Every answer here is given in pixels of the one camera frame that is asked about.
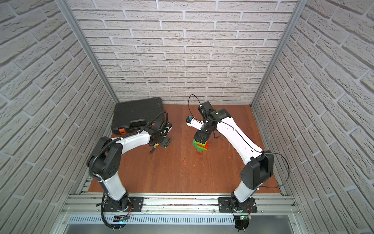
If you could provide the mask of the small green lego brick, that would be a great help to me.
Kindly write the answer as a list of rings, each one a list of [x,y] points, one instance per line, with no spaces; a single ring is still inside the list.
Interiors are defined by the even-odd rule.
[[[198,142],[197,142],[196,140],[193,140],[192,145],[193,145],[195,148],[198,148]]]

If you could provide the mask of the red 2x4 lego brick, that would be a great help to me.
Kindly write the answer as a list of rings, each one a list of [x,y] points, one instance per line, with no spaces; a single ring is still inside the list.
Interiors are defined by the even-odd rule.
[[[206,143],[204,143],[204,144],[202,144],[202,143],[198,143],[198,145],[203,146],[203,147],[206,147],[206,148],[209,147],[209,143],[208,143],[208,142],[206,142]]]

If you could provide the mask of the green 2x4 lego brick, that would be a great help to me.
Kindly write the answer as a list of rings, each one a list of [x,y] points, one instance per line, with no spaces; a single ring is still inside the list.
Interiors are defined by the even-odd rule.
[[[196,150],[197,150],[197,152],[200,152],[200,153],[205,152],[205,150],[202,150],[202,149],[199,149],[199,148],[197,148]]]

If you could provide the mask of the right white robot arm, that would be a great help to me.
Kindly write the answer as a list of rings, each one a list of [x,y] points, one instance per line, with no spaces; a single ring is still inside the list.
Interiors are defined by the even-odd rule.
[[[246,202],[255,191],[273,176],[274,154],[257,146],[239,128],[231,114],[224,108],[214,109],[210,102],[199,105],[203,120],[189,116],[188,126],[197,129],[194,140],[206,143],[212,132],[218,131],[234,147],[245,164],[240,173],[241,182],[231,194],[234,205]]]

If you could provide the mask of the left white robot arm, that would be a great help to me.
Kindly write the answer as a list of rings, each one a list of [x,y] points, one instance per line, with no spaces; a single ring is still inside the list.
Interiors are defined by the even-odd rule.
[[[143,145],[167,148],[171,129],[170,122],[155,119],[147,127],[126,136],[100,138],[87,159],[89,175],[100,183],[104,194],[112,201],[125,201],[128,192],[118,175],[122,155]]]

